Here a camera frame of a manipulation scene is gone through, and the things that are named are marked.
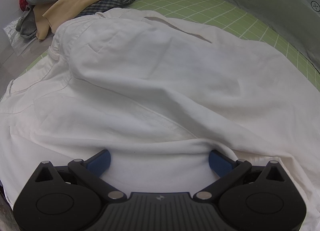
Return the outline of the white trousers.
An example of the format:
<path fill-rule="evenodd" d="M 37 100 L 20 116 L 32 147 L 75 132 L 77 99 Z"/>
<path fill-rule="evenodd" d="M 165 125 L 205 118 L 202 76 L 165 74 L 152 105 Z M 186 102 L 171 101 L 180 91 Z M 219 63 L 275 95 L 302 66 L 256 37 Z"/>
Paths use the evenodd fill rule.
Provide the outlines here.
<path fill-rule="evenodd" d="M 153 11 L 70 20 L 1 99 L 1 182 L 13 206 L 41 161 L 108 149 L 129 194 L 195 193 L 208 154 L 279 160 L 319 230 L 319 91 L 278 50 Z"/>

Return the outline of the clear plastic bag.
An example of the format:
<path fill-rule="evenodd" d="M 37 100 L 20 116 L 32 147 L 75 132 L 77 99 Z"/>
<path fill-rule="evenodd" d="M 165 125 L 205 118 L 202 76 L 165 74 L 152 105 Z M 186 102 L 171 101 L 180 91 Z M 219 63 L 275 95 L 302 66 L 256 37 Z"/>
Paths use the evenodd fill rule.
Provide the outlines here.
<path fill-rule="evenodd" d="M 36 37 L 28 39 L 23 38 L 20 33 L 16 31 L 17 23 L 18 18 L 3 27 L 3 31 L 6 34 L 14 53 L 19 56 L 30 47 L 30 45 L 36 40 Z"/>

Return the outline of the green grid cutting mat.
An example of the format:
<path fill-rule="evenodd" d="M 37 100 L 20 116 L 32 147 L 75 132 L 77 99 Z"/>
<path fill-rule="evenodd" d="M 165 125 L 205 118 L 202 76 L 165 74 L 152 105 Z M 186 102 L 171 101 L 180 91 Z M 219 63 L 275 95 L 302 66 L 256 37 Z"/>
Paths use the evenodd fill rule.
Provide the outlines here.
<path fill-rule="evenodd" d="M 212 25 L 245 40 L 264 42 L 276 48 L 316 87 L 319 70 L 274 28 L 224 0 L 135 0 L 129 7 L 153 10 L 169 18 Z"/>

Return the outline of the blue plaid shirt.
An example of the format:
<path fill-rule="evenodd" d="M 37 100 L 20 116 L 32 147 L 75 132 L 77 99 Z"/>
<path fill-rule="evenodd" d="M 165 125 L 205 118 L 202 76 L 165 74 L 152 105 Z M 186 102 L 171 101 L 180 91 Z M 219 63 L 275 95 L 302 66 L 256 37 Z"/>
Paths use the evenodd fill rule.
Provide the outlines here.
<path fill-rule="evenodd" d="M 129 5 L 134 1 L 135 0 L 99 0 L 82 10 L 76 16 L 76 18 L 96 14 L 97 12 L 106 12 L 115 7 L 123 7 Z"/>

